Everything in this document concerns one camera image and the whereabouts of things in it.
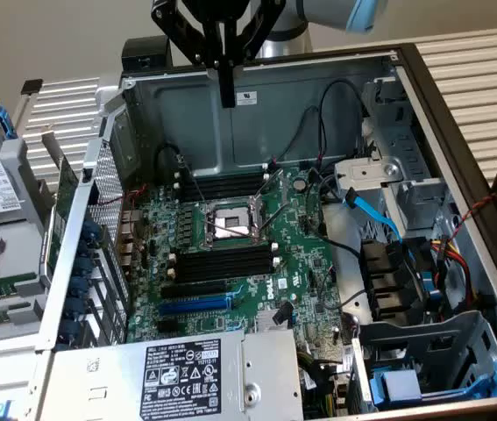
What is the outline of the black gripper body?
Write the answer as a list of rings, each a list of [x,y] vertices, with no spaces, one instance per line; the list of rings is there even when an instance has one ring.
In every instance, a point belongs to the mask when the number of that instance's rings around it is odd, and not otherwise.
[[[200,23],[237,21],[242,18],[250,1],[223,0],[184,0],[182,2],[192,16]],[[264,15],[279,16],[286,2],[280,0],[258,1],[256,6],[251,6],[253,13],[263,12]]]

